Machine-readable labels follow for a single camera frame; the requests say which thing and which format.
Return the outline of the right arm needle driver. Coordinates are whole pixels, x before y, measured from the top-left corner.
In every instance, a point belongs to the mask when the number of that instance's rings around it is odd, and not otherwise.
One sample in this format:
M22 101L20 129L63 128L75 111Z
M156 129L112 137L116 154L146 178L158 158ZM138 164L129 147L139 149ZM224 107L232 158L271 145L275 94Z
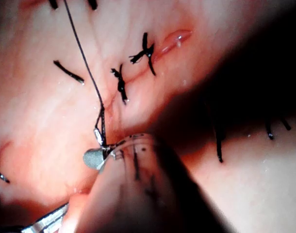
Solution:
M103 153L103 161L110 158L130 159L132 162L147 162L155 160L158 148L158 140L148 133L136 133L125 137L119 142L110 145Z

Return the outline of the left arm needle driver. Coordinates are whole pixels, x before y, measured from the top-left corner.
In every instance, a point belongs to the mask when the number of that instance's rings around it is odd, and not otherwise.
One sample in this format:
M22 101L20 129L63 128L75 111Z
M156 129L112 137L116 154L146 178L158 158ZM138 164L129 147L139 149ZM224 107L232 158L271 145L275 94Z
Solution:
M47 213L34 224L24 228L22 233L55 233L60 229L62 220L68 211L69 203Z

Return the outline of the right arm needle driver jaw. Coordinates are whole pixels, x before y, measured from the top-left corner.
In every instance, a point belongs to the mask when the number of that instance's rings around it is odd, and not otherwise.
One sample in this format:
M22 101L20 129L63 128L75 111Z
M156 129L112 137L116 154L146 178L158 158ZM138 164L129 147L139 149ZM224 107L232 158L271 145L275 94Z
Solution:
M105 159L102 149L89 149L83 155L83 162L91 169L101 170Z

